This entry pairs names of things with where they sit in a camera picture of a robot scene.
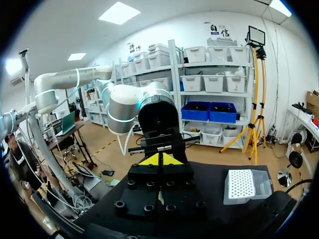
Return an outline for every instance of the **yellow tripod stand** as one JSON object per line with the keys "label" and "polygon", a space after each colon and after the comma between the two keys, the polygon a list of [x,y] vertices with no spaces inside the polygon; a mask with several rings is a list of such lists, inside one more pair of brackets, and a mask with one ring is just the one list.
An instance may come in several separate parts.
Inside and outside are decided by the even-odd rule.
{"label": "yellow tripod stand", "polygon": [[[259,86],[259,76],[258,76],[258,63],[257,63],[257,53],[256,48],[253,47],[253,55],[254,55],[254,65],[255,65],[255,97],[253,102],[253,115],[252,120],[256,117],[256,108],[257,108],[257,99],[258,99],[258,86]],[[252,143],[253,149],[250,151],[249,159],[252,158],[253,154],[255,153],[255,165],[257,165],[257,136],[259,136],[260,130],[261,130],[261,124],[263,125],[263,137],[264,137],[264,147],[266,147],[266,128],[265,128],[265,120],[264,120],[264,105],[265,105],[265,99],[266,99],[266,73],[265,73],[265,60],[264,57],[261,58],[262,60],[262,71],[263,71],[263,99],[261,104],[261,113],[256,118],[255,121],[251,121],[250,124],[246,126],[246,128],[231,141],[228,145],[226,145],[224,148],[222,148],[219,152],[222,153],[225,151],[229,146],[231,146],[233,143],[235,143],[241,136],[243,136],[248,130],[248,140],[246,141],[245,147],[244,147],[244,153],[247,152],[248,145]],[[257,132],[255,131],[255,125],[258,122],[258,128]]]}

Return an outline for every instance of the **cardboard box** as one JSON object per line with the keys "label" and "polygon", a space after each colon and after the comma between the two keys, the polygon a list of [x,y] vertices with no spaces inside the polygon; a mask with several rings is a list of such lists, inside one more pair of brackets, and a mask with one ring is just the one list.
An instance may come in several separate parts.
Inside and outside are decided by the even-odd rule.
{"label": "cardboard box", "polygon": [[307,103],[307,109],[311,110],[316,119],[319,119],[319,107]]}
{"label": "cardboard box", "polygon": [[307,103],[313,106],[319,107],[319,96],[316,96],[314,93],[307,92]]}

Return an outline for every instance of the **laptop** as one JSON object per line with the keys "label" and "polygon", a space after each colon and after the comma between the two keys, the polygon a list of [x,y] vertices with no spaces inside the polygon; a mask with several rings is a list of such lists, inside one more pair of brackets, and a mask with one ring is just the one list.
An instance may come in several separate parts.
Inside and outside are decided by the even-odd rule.
{"label": "laptop", "polygon": [[62,130],[56,134],[57,137],[66,135],[75,127],[75,111],[71,112],[62,119]]}

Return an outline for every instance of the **yellow triangle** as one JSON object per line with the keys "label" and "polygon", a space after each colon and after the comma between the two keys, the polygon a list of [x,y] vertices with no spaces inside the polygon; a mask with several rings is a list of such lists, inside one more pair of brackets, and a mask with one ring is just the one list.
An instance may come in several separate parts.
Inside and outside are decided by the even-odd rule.
{"label": "yellow triangle", "polygon": [[144,160],[143,162],[139,163],[139,165],[159,165],[159,153],[154,154],[153,156],[149,157],[148,159]]}
{"label": "yellow triangle", "polygon": [[163,153],[163,165],[169,165],[170,163],[174,165],[182,164],[181,162],[174,159],[172,156],[168,155],[167,153]]}

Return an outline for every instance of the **ceiling light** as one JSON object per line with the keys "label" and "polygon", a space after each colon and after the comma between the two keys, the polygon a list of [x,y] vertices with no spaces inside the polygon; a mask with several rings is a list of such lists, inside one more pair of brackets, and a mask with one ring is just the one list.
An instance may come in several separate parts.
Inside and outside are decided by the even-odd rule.
{"label": "ceiling light", "polygon": [[273,0],[269,6],[286,15],[287,17],[291,16],[291,12],[280,0]]}
{"label": "ceiling light", "polygon": [[5,68],[10,75],[13,75],[14,73],[22,69],[22,63],[20,59],[10,59],[6,61]]}
{"label": "ceiling light", "polygon": [[82,58],[86,55],[86,53],[75,53],[71,54],[68,61],[78,61],[82,60]]}
{"label": "ceiling light", "polygon": [[102,16],[99,17],[99,20],[108,21],[111,23],[115,23],[118,25],[122,25],[124,22],[130,20],[141,12],[127,6],[121,2],[117,2],[113,6],[110,7]]}

